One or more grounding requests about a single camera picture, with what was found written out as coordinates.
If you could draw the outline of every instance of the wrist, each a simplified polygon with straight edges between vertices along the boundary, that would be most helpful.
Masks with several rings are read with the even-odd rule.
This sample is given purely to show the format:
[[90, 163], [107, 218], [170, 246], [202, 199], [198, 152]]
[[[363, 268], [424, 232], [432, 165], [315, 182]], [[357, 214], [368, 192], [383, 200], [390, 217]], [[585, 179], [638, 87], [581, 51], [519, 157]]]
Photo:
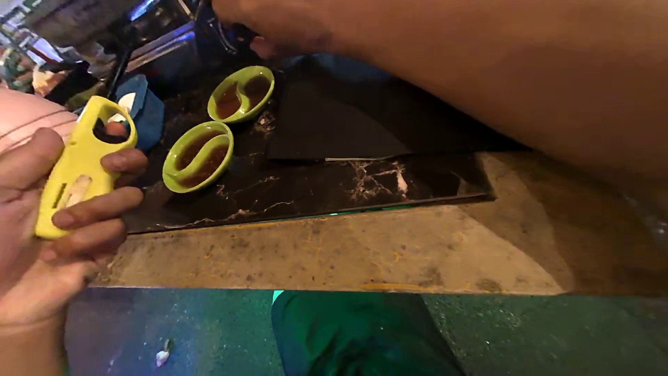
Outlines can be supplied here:
[[64, 375], [64, 332], [64, 311], [32, 324], [0, 326], [3, 375]]

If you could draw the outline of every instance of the black marble countertop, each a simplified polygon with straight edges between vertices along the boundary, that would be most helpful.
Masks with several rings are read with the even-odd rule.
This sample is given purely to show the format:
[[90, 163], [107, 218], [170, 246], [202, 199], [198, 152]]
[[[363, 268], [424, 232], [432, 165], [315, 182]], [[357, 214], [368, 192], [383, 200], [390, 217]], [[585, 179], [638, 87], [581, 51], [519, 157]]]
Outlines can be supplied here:
[[130, 233], [327, 215], [371, 208], [490, 199], [491, 188], [473, 154], [412, 155], [379, 161], [270, 161], [265, 157], [275, 100], [262, 119], [229, 124], [233, 159], [209, 187], [185, 194], [162, 182], [162, 163], [188, 129], [209, 121], [206, 105], [226, 74], [202, 74], [165, 98], [165, 136], [149, 154], [136, 185], [140, 208], [125, 216]]

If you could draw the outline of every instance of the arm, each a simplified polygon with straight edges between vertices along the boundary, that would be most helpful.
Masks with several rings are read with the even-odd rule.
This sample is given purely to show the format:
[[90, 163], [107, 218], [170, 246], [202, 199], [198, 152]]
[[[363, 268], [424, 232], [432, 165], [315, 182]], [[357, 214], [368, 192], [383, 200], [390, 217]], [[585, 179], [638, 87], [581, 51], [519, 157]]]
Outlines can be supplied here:
[[0, 328], [3, 375], [65, 376], [64, 326], [61, 314], [36, 324]]
[[[40, 118], [44, 99], [6, 92], [28, 118], [0, 120], [0, 128], [13, 129]], [[49, 126], [50, 117], [41, 117]], [[107, 133], [119, 135], [125, 127], [109, 123]], [[53, 216], [53, 223], [69, 234], [53, 241], [34, 236], [43, 181], [63, 150], [61, 137], [51, 129], [38, 129], [26, 144], [0, 154], [0, 374], [65, 375], [63, 345], [67, 303], [93, 280], [107, 257], [124, 242], [119, 218], [142, 200], [134, 187], [120, 187]], [[148, 163], [136, 149], [102, 157], [110, 173], [139, 173]]]
[[383, 68], [615, 183], [656, 186], [668, 177], [665, 1], [214, 0], [216, 5], [224, 20], [245, 22], [279, 44]]

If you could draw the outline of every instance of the utility lighter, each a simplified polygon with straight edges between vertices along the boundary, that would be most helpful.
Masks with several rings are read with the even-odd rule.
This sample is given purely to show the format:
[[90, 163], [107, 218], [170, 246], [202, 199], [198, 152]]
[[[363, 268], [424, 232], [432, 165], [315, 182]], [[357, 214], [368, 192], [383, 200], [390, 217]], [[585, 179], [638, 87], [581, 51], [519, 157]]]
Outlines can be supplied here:
[[[127, 140], [119, 140], [119, 143], [100, 140], [96, 135], [104, 134], [104, 125], [116, 114], [121, 114], [128, 121], [130, 136]], [[101, 96], [91, 97], [46, 182], [39, 204], [35, 234], [45, 239], [67, 235], [68, 231], [54, 226], [51, 220], [53, 214], [65, 207], [111, 192], [119, 174], [105, 171], [100, 159], [109, 153], [133, 148], [136, 143], [137, 131], [127, 111]]]

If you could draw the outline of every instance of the finger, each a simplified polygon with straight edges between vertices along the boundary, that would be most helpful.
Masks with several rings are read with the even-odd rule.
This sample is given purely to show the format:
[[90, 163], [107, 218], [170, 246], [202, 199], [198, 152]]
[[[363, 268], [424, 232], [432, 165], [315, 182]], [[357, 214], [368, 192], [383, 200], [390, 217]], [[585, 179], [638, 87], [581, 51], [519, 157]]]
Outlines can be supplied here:
[[250, 43], [250, 49], [254, 51], [260, 59], [273, 59], [278, 56], [279, 52], [275, 44], [267, 41], [263, 37], [255, 37]]
[[26, 189], [47, 175], [63, 152], [63, 140], [48, 128], [38, 129], [25, 145], [0, 158], [0, 185]]
[[119, 122], [110, 122], [104, 126], [104, 130], [110, 136], [127, 136], [128, 129]]
[[57, 296], [62, 302], [69, 302], [97, 277], [100, 267], [91, 260], [74, 260], [57, 264], [53, 271], [53, 283], [48, 286], [51, 297]]
[[117, 218], [139, 206], [144, 198], [142, 190], [135, 187], [115, 189], [106, 195], [93, 197], [71, 207], [59, 210], [52, 222], [61, 229], [77, 229], [95, 222]]
[[115, 252], [127, 238], [120, 219], [97, 222], [55, 240], [53, 250], [60, 257], [95, 256]]
[[100, 164], [109, 173], [139, 175], [146, 170], [148, 158], [137, 149], [126, 149], [105, 155]]

